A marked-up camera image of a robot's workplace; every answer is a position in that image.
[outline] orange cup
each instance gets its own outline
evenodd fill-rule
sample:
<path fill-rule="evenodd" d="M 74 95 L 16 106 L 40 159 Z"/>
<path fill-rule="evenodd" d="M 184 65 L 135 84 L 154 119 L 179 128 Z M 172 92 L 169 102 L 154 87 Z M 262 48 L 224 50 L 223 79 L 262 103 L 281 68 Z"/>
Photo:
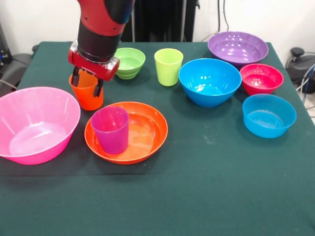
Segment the orange cup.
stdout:
<path fill-rule="evenodd" d="M 90 75 L 86 71 L 79 71 L 80 79 L 77 87 L 71 84 L 72 75 L 69 77 L 69 84 L 80 103 L 80 106 L 87 111 L 94 111 L 100 108 L 104 102 L 103 88 L 100 92 L 99 97 L 94 97 L 93 92 L 97 85 L 97 78 Z"/>

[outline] green bowl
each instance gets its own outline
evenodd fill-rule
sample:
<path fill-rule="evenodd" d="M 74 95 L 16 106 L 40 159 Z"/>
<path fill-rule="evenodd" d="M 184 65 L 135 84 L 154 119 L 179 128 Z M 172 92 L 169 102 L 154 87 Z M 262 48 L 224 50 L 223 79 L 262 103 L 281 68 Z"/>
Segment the green bowl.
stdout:
<path fill-rule="evenodd" d="M 119 48 L 115 53 L 115 57 L 120 60 L 117 76 L 135 77 L 143 66 L 146 56 L 144 53 L 135 48 Z"/>

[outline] light blue bowl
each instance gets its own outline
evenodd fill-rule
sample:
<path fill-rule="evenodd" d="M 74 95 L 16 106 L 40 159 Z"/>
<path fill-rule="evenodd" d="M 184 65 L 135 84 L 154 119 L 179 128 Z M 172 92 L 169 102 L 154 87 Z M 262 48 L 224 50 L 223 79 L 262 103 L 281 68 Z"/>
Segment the light blue bowl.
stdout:
<path fill-rule="evenodd" d="M 179 71 L 179 81 L 187 96 L 202 107 L 215 107 L 228 100 L 241 85 L 240 72 L 217 59 L 196 59 Z"/>
<path fill-rule="evenodd" d="M 284 99 L 270 95 L 250 96 L 243 103 L 246 128 L 262 138 L 277 138 L 296 121 L 296 111 Z"/>

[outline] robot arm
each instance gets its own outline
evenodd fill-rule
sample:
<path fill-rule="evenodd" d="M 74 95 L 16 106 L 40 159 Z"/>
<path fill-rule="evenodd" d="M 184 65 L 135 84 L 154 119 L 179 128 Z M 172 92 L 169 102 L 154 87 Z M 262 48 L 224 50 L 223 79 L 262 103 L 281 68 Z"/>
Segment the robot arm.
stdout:
<path fill-rule="evenodd" d="M 98 78 L 94 95 L 99 96 L 103 80 L 111 80 L 119 66 L 114 56 L 124 27 L 130 17 L 134 0 L 78 0 L 81 19 L 78 39 L 68 53 L 75 66 L 72 84 L 78 85 L 79 70 Z"/>

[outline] orange plate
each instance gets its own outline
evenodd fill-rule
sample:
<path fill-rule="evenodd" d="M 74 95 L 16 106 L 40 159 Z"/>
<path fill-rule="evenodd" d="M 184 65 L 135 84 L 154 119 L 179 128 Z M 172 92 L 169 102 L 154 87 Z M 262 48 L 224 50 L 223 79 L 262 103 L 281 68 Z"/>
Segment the orange plate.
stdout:
<path fill-rule="evenodd" d="M 117 155 L 106 153 L 88 121 L 84 137 L 89 148 L 101 158 L 121 165 L 135 164 L 149 158 L 165 142 L 168 127 L 164 116 L 154 107 L 140 102 L 119 102 L 109 106 L 124 108 L 129 114 L 127 149 Z"/>

